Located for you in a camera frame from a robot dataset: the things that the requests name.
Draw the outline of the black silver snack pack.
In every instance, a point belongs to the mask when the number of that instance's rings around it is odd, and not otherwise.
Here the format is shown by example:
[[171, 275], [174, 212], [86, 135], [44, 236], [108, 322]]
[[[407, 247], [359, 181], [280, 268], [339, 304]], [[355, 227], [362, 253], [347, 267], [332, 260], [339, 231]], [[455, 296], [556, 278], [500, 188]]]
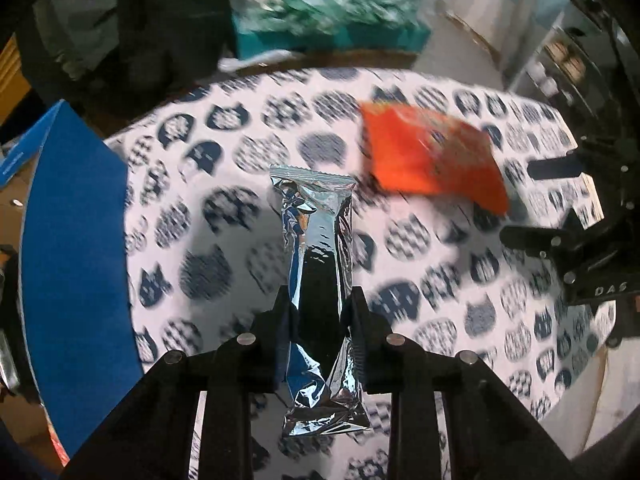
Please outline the black silver snack pack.
[[341, 174], [292, 166], [270, 170], [281, 221], [292, 307], [285, 380], [287, 438], [368, 428], [352, 350], [352, 192]]

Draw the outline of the white shoe rack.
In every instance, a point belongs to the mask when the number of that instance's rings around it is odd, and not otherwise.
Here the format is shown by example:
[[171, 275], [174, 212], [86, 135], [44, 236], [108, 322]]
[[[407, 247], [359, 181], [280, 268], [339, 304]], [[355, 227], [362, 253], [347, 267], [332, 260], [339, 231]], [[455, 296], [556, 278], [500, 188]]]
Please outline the white shoe rack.
[[555, 108], [573, 128], [617, 119], [607, 17], [597, 0], [568, 0], [509, 90]]

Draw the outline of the cat pattern tablecloth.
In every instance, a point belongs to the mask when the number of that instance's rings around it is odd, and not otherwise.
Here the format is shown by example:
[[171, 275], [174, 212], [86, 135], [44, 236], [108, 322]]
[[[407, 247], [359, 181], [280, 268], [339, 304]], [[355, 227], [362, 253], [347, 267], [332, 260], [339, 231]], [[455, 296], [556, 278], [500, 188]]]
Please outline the cat pattern tablecloth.
[[427, 351], [476, 352], [543, 418], [612, 330], [612, 304], [567, 307], [548, 262], [505, 248], [503, 218], [460, 198], [392, 195], [366, 174], [360, 104], [437, 110], [488, 135], [511, 205], [506, 220], [584, 226], [601, 216], [586, 177], [535, 181], [533, 159], [576, 142], [540, 99], [408, 72], [288, 70], [216, 82], [108, 140], [127, 163], [125, 244], [132, 326], [150, 367], [250, 328], [288, 277], [273, 165], [349, 174], [354, 273], [369, 306]]

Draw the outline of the red snack bag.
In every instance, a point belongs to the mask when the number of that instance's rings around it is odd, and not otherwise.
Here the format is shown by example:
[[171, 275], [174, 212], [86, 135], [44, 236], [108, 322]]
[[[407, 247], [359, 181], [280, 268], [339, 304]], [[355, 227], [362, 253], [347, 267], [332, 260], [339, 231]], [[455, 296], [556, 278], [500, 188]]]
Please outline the red snack bag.
[[382, 190], [458, 196], [504, 216], [509, 197], [487, 133], [450, 116], [399, 102], [361, 102], [369, 161]]

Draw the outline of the blue cardboard box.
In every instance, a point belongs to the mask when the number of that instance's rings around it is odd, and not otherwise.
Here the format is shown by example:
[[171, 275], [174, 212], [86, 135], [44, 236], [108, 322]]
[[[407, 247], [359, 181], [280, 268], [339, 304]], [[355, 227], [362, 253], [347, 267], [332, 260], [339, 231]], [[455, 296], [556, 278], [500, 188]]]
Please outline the blue cardboard box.
[[28, 369], [67, 455], [142, 377], [129, 310], [127, 166], [65, 101], [1, 166], [34, 162], [18, 248]]

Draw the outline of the teal checkered fabric bundle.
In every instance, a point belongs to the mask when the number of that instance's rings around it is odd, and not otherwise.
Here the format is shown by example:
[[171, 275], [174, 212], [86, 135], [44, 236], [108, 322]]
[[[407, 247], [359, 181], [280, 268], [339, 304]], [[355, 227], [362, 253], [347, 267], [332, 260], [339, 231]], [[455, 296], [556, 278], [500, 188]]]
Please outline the teal checkered fabric bundle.
[[420, 52], [432, 36], [421, 0], [230, 0], [240, 60], [270, 51]]

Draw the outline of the dark hanging coats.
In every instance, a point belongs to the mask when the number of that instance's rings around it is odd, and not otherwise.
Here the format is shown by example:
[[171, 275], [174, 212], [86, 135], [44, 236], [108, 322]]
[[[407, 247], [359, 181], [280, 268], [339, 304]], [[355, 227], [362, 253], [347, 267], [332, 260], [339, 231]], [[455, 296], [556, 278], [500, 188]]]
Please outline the dark hanging coats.
[[213, 76], [230, 0], [2, 0], [22, 71], [46, 103], [138, 110]]

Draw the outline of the wooden louvered door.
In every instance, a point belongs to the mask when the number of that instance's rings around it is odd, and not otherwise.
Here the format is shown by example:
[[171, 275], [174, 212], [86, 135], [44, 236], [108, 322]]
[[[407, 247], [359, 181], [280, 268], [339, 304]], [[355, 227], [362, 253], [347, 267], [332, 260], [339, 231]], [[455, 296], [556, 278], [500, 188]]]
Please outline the wooden louvered door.
[[0, 55], [0, 125], [3, 125], [32, 87], [23, 75], [16, 38], [11, 36]]

